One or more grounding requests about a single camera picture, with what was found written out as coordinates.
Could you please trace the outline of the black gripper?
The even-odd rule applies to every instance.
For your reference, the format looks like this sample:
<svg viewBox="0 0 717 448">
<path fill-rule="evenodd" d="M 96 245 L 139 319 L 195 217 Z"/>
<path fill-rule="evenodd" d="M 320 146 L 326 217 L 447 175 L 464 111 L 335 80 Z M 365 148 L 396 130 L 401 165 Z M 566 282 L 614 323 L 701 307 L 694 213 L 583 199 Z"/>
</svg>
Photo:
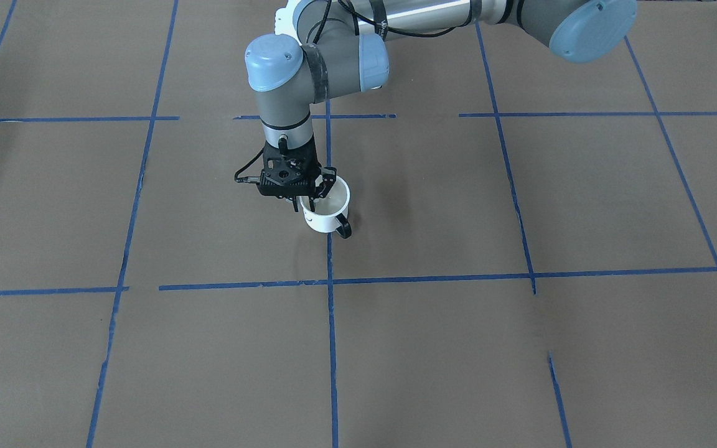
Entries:
<svg viewBox="0 0 717 448">
<path fill-rule="evenodd" d="M 282 153 L 265 142 L 263 168 L 257 190 L 267 197 L 307 197 L 307 209 L 316 212 L 316 198 L 326 198 L 337 181 L 335 167 L 321 167 L 313 140 Z"/>
</svg>

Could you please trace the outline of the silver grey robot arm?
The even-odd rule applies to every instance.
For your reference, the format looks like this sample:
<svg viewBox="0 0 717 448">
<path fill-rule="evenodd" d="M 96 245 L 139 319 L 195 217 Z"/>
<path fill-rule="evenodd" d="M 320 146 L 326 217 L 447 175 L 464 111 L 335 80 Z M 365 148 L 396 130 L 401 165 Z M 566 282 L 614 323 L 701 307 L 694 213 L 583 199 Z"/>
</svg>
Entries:
<svg viewBox="0 0 717 448">
<path fill-rule="evenodd" d="M 634 1 L 289 1 L 273 33 L 245 49 L 265 143 L 261 173 L 235 182 L 299 205 L 326 198 L 336 171 L 317 159 L 311 105 L 381 88 L 390 76 L 387 40 L 437 38 L 478 23 L 518 26 L 556 56 L 587 63 L 632 28 Z"/>
</svg>

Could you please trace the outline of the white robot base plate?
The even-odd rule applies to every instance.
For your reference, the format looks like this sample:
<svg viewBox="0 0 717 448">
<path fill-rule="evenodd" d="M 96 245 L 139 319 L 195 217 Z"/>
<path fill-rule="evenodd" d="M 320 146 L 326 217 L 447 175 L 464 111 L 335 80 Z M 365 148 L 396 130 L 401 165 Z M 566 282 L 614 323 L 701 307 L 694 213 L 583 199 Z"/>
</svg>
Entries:
<svg viewBox="0 0 717 448">
<path fill-rule="evenodd" d="M 287 35 L 299 41 L 297 34 L 296 4 L 277 9 L 275 12 L 274 33 L 276 35 Z"/>
</svg>

